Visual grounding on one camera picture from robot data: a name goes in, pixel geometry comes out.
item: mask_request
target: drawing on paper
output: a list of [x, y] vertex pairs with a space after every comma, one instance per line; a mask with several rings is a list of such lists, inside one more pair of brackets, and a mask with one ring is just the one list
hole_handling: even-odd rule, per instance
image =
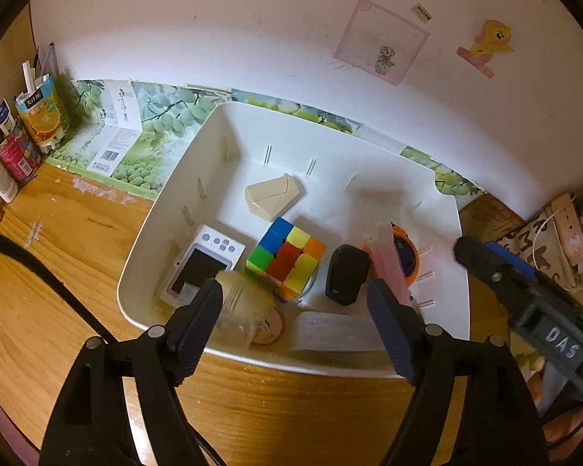
[[393, 85], [402, 82], [429, 33], [369, 0], [359, 0], [333, 56]]
[[380, 75], [386, 75], [389, 68], [395, 66], [395, 63], [391, 61], [394, 54], [395, 51], [392, 48], [381, 47], [380, 56], [378, 57], [378, 61], [375, 62], [375, 72]]

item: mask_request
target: device screen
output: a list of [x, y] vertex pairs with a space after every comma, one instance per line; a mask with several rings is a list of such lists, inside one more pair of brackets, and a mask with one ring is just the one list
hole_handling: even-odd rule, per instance
[[177, 276], [171, 290], [180, 294], [184, 284], [191, 284], [195, 287], [201, 287], [208, 278], [214, 278], [219, 271], [227, 268], [225, 263], [214, 259], [212, 256], [201, 252], [196, 247], [193, 253], [186, 261], [182, 271]]

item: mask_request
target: plastic storage box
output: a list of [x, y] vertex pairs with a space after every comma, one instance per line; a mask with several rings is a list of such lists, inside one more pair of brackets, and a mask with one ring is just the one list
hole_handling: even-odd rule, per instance
[[235, 102], [212, 112], [140, 229], [117, 291], [127, 320], [142, 329], [168, 320], [173, 309], [156, 291], [199, 224], [244, 243], [243, 268], [270, 225], [250, 212], [244, 189], [283, 173], [296, 177], [303, 190], [284, 218], [326, 244], [315, 282], [300, 303], [281, 307], [288, 331], [275, 344], [247, 349], [213, 337], [207, 352], [302, 373], [396, 376], [384, 351], [293, 351], [288, 334], [303, 309], [368, 316], [362, 297], [348, 307], [325, 297], [325, 279], [333, 250], [342, 243], [362, 247], [362, 234], [378, 222], [406, 230], [419, 250], [432, 247], [421, 256], [420, 275], [433, 276], [410, 290], [418, 303], [435, 302], [421, 309], [426, 322], [468, 339], [467, 274], [452, 256], [460, 222], [454, 198], [436, 189], [434, 172], [325, 126]]

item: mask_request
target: pony sticker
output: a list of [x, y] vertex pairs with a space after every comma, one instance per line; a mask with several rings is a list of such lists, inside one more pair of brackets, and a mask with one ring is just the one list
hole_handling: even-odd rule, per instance
[[481, 35], [475, 37], [475, 45], [470, 49], [458, 47], [456, 54], [467, 60], [489, 79], [494, 72], [486, 66], [495, 52], [510, 52], [513, 50], [508, 43], [511, 39], [511, 28], [495, 19], [484, 23]]

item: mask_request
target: beige folded paper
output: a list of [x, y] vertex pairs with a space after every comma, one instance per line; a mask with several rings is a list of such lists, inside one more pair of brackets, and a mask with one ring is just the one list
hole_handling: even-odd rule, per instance
[[281, 216], [300, 196], [296, 179], [283, 175], [276, 179], [246, 187], [246, 203], [256, 216], [272, 222]]

